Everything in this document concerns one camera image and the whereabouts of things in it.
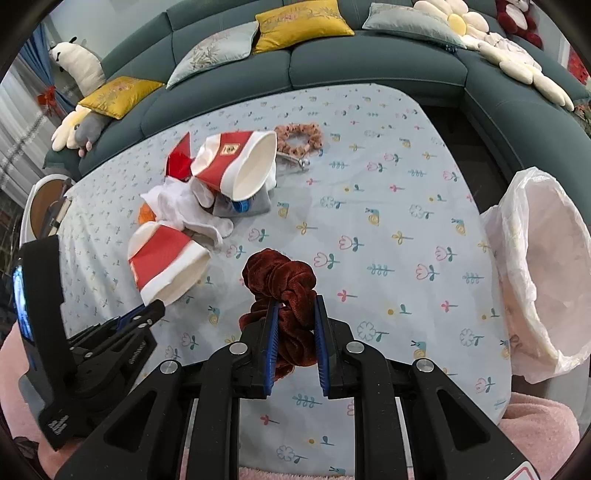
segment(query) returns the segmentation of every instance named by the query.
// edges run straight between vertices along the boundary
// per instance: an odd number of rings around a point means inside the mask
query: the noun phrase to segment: gray sock
[[[213,216],[221,218],[234,218],[234,217],[250,217],[253,215],[261,215],[271,210],[271,201],[269,200],[269,193],[265,187],[261,188],[255,193],[254,197],[249,200],[250,208],[246,212],[239,213],[232,205],[232,201],[218,193],[216,195],[216,201],[213,204]]]

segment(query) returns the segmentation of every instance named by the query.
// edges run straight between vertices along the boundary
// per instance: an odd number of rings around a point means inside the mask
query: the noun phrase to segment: velvet scrunchie
[[[240,330],[262,319],[271,300],[284,304],[279,309],[279,353],[275,379],[291,373],[295,365],[314,365],[316,344],[311,330],[314,329],[316,292],[313,288],[316,276],[311,266],[266,248],[246,261],[242,278],[256,301],[251,312],[240,317]]]

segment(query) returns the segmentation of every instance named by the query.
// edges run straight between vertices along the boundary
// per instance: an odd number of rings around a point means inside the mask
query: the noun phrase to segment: metal screw
[[[417,369],[420,372],[428,374],[435,369],[435,365],[433,365],[433,362],[431,362],[428,358],[421,358],[419,361],[417,361]]]
[[[176,372],[178,368],[178,363],[175,362],[174,360],[166,360],[165,362],[162,362],[162,364],[160,364],[160,371],[164,374],[164,375],[170,375]]]
[[[236,342],[230,345],[230,353],[233,355],[242,355],[248,350],[248,345],[242,342]]]
[[[347,343],[347,351],[349,353],[361,353],[365,350],[365,347],[361,342],[349,342]]]

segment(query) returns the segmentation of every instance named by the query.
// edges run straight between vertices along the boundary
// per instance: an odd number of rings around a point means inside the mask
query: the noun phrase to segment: plastic bag
[[[532,167],[480,218],[499,269],[513,373],[537,383],[571,371],[591,352],[591,238],[579,211]]]

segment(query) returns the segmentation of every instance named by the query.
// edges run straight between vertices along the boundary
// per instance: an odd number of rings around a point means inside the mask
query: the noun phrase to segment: gray plush toy
[[[82,122],[74,127],[74,140],[80,146],[78,155],[84,157],[87,151],[92,150],[92,145],[99,139],[100,134],[113,120],[110,116],[90,112]]]

